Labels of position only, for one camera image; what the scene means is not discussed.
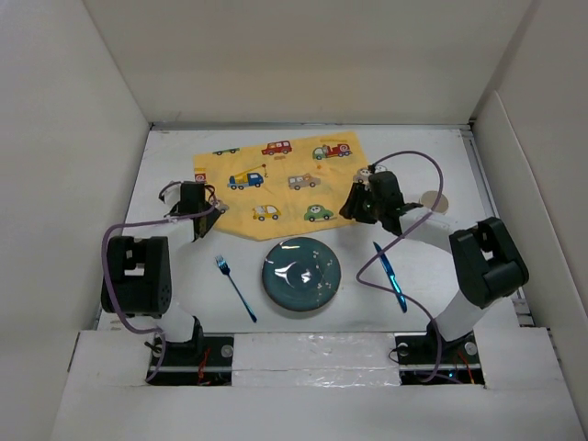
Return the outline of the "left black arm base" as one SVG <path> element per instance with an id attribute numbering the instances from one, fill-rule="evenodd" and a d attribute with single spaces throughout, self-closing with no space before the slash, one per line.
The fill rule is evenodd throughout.
<path id="1" fill-rule="evenodd" d="M 152 350 L 146 374 L 152 386 L 216 387 L 232 385 L 233 334 L 203 334 L 198 340 L 167 343 L 161 355 L 161 339 L 146 343 Z"/>

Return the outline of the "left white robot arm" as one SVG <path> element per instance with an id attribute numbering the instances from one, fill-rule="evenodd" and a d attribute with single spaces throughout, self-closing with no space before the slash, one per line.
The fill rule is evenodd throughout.
<path id="1" fill-rule="evenodd" d="M 153 352 L 162 359 L 173 351 L 185 364 L 204 356 L 202 326 L 196 316 L 173 302 L 170 238 L 126 235 L 128 229 L 187 228 L 191 243 L 204 237 L 221 216 L 216 188 L 207 183 L 173 181 L 158 198 L 169 211 L 159 220 L 119 223 L 108 227 L 101 242 L 103 282 L 101 307 L 117 316 L 124 329 L 151 335 Z"/>

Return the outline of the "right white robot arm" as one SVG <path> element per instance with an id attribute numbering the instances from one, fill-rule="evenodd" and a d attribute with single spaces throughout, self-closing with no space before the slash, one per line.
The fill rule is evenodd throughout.
<path id="1" fill-rule="evenodd" d="M 451 254 L 458 292 L 427 324 L 426 354 L 437 362 L 458 351 L 496 301 L 511 296 L 529 280 L 529 272 L 502 220 L 489 217 L 460 222 L 419 203 L 407 203 L 390 171 L 354 183 L 339 214 L 365 224 L 380 223 L 398 239 L 409 238 Z"/>

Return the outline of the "yellow car print cloth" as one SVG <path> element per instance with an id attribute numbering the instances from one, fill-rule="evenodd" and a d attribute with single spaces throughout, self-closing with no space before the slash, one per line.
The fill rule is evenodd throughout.
<path id="1" fill-rule="evenodd" d="M 231 146 L 193 158 L 194 177 L 214 187 L 216 230 L 265 241 L 347 225 L 339 210 L 351 186 L 368 180 L 353 132 Z"/>

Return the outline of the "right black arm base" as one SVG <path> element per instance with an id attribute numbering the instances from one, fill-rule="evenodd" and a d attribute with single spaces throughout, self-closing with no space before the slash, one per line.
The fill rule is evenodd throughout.
<path id="1" fill-rule="evenodd" d="M 440 350 L 432 334 L 396 333 L 388 357 L 398 367 L 402 386 L 485 384 L 474 333 L 443 342 Z"/>

